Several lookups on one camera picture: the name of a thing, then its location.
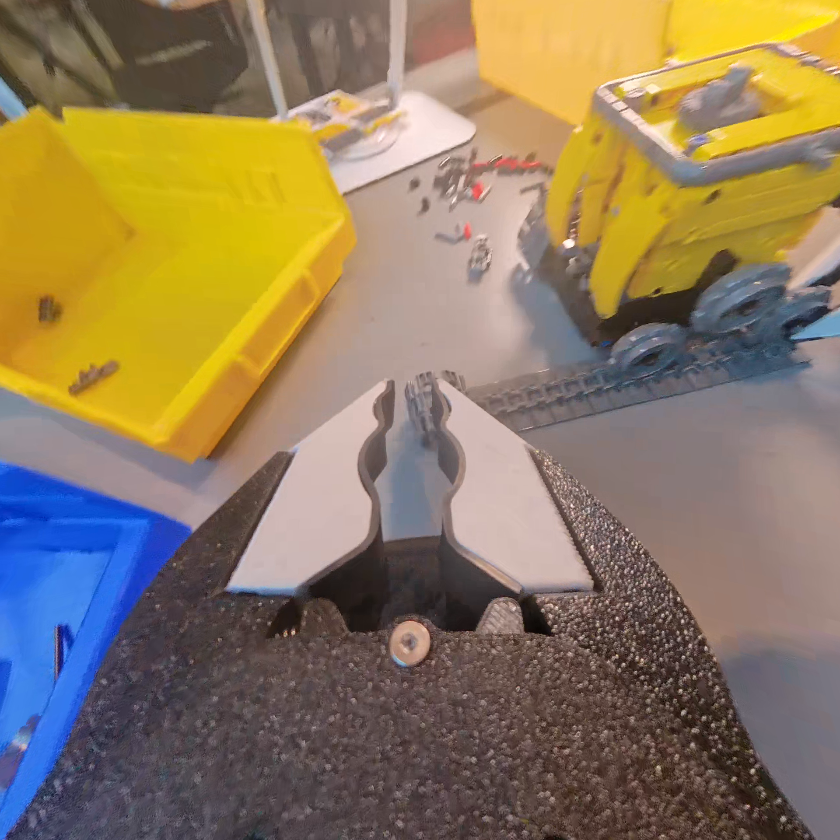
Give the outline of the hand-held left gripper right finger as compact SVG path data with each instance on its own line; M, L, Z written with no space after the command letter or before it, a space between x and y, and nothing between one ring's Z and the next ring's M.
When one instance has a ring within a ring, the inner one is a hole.
M536 450L446 381L434 383L443 534L466 573L503 593L593 592Z

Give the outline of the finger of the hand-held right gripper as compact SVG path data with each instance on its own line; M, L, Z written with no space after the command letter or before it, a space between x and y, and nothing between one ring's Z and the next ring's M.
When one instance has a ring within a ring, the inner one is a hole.
M811 342L839 336L839 307L811 308L791 320L788 340L792 343Z

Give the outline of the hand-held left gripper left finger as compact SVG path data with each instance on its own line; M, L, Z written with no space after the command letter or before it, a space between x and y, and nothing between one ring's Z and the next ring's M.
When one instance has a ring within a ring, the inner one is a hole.
M227 592L302 594L373 545L394 404L394 382L379 381L295 445Z

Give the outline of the small grey track link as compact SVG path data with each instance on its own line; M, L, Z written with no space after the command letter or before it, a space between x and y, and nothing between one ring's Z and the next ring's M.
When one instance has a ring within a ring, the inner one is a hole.
M442 379L462 393L466 392L465 377L455 371L437 374L426 371L409 380L404 389L407 414L421 445L432 448L436 444L437 430L433 418L433 381Z

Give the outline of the yellow toy brick bulldozer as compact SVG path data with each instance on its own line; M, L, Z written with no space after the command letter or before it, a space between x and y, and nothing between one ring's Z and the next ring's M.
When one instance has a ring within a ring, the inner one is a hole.
M793 282L789 252L838 208L838 62L764 43L598 87L540 215L518 232L624 385L703 352L788 350L791 320L836 308L838 268Z

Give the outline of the blue storage bin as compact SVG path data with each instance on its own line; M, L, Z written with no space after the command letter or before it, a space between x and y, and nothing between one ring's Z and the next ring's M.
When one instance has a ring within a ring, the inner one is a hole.
M1 464L2 838L58 760L121 624L192 532Z

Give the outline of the yellow storage bin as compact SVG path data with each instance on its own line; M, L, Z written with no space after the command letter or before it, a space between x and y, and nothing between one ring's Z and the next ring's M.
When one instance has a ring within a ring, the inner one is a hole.
M674 1L668 12L668 59L693 60L769 42L838 62L839 2Z
M474 1L479 75L570 124L608 81L661 67L669 1Z
M350 210L294 122L33 109L1 131L2 390L187 463L343 272ZM63 307L38 323L38 300ZM90 364L119 371L73 396Z

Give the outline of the pile of small brick pins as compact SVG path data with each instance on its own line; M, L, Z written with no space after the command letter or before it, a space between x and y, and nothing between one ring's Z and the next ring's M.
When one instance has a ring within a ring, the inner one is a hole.
M499 180L521 178L526 183L519 188L519 193L535 193L534 213L540 215L553 174L553 166L535 152L483 157L474 146L468 154L449 154L441 159L430 189L447 211L454 214L461 207L470 210L485 203ZM480 281L489 271L494 256L489 235L476 230L468 218L455 220L446 229L435 231L433 239L451 246L469 246L468 281Z

